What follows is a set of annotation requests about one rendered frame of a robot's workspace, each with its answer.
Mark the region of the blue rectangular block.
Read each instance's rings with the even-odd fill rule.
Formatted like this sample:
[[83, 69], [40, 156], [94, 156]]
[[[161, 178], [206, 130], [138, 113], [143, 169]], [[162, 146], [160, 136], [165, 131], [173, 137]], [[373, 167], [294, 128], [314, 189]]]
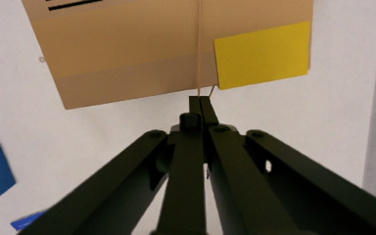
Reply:
[[16, 181], [0, 146], [0, 196], [14, 185], [16, 185]]

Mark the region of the brown cardboard carton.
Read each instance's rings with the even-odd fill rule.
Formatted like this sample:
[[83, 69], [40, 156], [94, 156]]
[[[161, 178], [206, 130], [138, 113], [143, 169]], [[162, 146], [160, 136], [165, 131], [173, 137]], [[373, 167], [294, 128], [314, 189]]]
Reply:
[[[65, 110], [198, 88], [199, 0], [22, 0]], [[213, 40], [309, 21], [313, 0], [202, 0], [201, 87]]]

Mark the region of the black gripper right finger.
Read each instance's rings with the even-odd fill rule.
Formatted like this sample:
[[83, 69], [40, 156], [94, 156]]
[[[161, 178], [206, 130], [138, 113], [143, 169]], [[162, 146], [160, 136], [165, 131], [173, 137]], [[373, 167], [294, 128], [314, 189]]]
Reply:
[[376, 196], [268, 132], [219, 123], [209, 96], [200, 106], [223, 235], [376, 235]]

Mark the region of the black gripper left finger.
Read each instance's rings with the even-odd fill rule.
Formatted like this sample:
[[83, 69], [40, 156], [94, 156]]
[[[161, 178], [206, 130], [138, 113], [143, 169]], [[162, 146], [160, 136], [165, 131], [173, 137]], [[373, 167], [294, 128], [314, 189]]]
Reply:
[[16, 235], [131, 235], [166, 179], [149, 235], [209, 235], [203, 144], [199, 98], [189, 96], [169, 134], [145, 132]]

